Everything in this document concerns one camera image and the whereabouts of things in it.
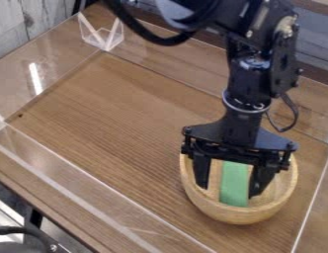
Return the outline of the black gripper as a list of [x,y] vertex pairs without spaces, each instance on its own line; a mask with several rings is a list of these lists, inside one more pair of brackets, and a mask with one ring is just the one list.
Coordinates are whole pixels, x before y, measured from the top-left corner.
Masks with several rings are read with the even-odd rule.
[[182,129],[181,153],[192,159],[196,184],[208,189],[213,159],[253,165],[249,198],[258,196],[274,174],[291,166],[297,144],[262,126],[262,116],[272,102],[260,106],[222,98],[225,116],[216,122]]

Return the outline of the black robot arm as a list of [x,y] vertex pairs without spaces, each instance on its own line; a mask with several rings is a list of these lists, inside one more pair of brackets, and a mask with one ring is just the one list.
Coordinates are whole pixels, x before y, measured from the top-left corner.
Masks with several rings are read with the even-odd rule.
[[182,129],[181,153],[192,159],[196,185],[209,187],[210,163],[232,161],[253,167],[249,196],[260,195],[276,173],[291,166],[297,144],[261,127],[274,99],[299,112],[287,92],[297,86],[297,13],[289,0],[158,0],[165,21],[178,30],[164,38],[128,11],[121,0],[102,0],[129,29],[146,41],[176,46],[201,30],[214,29],[226,40],[230,69],[222,92],[226,113],[218,121]]

